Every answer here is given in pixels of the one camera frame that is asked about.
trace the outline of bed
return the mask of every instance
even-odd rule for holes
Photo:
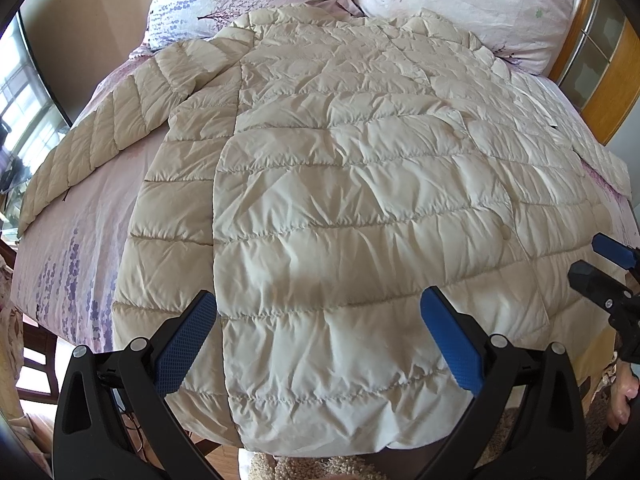
[[[341,7],[348,9],[351,4],[342,0]],[[99,105],[148,54],[142,49],[117,69],[98,87],[95,98],[78,120]],[[542,101],[543,108],[564,110],[554,113],[562,114],[561,121],[574,124],[580,135],[591,135],[574,106],[551,80],[525,74],[517,64],[510,70],[525,85],[536,89],[535,97]],[[73,344],[86,344],[94,351],[108,351],[114,346],[111,303],[130,218],[138,190],[167,130],[166,124],[155,129],[57,197],[38,215],[20,242],[12,300]],[[613,234],[629,245],[640,246],[628,199],[586,161],[581,164],[609,212]]]

